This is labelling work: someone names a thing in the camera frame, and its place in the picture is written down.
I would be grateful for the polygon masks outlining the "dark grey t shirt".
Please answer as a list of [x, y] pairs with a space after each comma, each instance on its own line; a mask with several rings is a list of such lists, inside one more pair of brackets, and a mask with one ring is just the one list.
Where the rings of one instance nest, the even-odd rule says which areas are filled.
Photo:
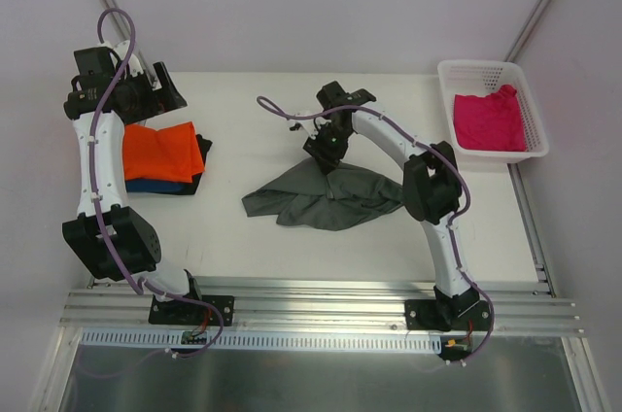
[[274, 216], [284, 227], [341, 231], [393, 213], [404, 199], [402, 186], [382, 174], [341, 163], [325, 175], [305, 159], [245, 195], [242, 204], [249, 218]]

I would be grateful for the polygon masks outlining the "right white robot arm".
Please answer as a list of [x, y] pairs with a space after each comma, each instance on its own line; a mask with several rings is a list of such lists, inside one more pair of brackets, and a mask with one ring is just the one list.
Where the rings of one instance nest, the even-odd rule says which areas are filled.
[[414, 322], [444, 332], [471, 329], [480, 293], [460, 255], [456, 218], [464, 181], [452, 147], [446, 142], [417, 141], [386, 117], [375, 105], [375, 96], [365, 89], [350, 93], [331, 82], [319, 90], [317, 99], [324, 111], [313, 121], [303, 149], [323, 173], [337, 168], [354, 133], [370, 140], [402, 171], [404, 207], [424, 229], [435, 274], [434, 300], [415, 304]]

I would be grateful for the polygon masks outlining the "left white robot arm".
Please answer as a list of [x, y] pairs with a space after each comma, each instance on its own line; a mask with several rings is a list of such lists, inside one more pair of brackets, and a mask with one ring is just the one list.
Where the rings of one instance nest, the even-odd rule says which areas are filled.
[[193, 323], [204, 300], [190, 273], [163, 256], [153, 226], [131, 208], [122, 159], [129, 126], [187, 102], [161, 62], [154, 66], [161, 85], [153, 86], [129, 41], [78, 50], [74, 58], [78, 74], [63, 109], [79, 144], [81, 192], [63, 238], [94, 279], [149, 289], [157, 300], [171, 300], [181, 322]]

